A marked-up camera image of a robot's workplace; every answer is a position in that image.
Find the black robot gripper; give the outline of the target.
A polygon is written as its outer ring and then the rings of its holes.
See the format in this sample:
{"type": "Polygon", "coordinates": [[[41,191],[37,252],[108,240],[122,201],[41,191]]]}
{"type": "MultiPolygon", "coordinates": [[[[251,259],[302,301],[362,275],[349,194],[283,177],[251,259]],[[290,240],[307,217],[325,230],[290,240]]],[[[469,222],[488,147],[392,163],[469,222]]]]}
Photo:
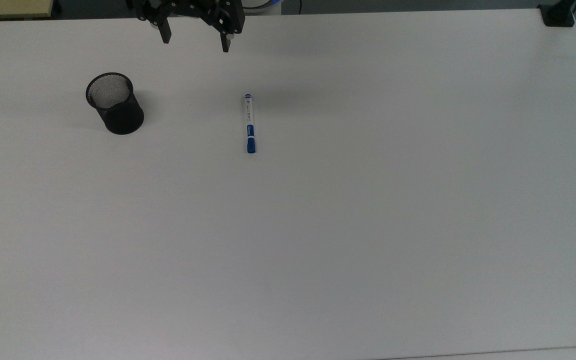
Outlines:
{"type": "Polygon", "coordinates": [[[135,0],[135,16],[158,29],[164,44],[172,36],[168,18],[183,16],[213,21],[220,33],[222,52],[228,53],[234,35],[240,34],[245,14],[240,0],[135,0]]]}

